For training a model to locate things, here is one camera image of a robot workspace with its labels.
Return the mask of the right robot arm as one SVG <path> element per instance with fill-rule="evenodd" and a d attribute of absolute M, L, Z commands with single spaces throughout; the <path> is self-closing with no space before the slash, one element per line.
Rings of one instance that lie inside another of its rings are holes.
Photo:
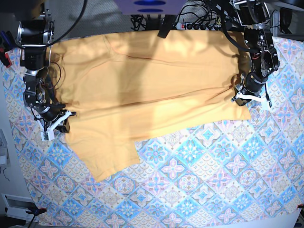
<path fill-rule="evenodd" d="M 20 13 L 16 41 L 21 48 L 20 65 L 26 69 L 23 101 L 40 124 L 43 139 L 50 140 L 54 130 L 69 132 L 68 118 L 76 113 L 66 110 L 65 104 L 56 99 L 49 74 L 54 22 L 48 4 L 44 0 L 31 0 L 29 4 L 33 9 Z"/>

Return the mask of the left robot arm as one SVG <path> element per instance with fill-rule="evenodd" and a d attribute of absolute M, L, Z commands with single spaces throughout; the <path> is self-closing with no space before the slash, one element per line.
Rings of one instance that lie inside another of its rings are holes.
<path fill-rule="evenodd" d="M 231 99 L 239 106 L 257 101 L 265 110 L 272 107 L 267 92 L 269 76 L 280 67 L 272 33 L 266 28 L 270 20 L 268 7 L 262 0 L 233 0 L 240 25 L 244 27 L 244 41 L 251 59 L 248 73 L 242 73 L 241 81 L 235 85 L 235 96 Z"/>

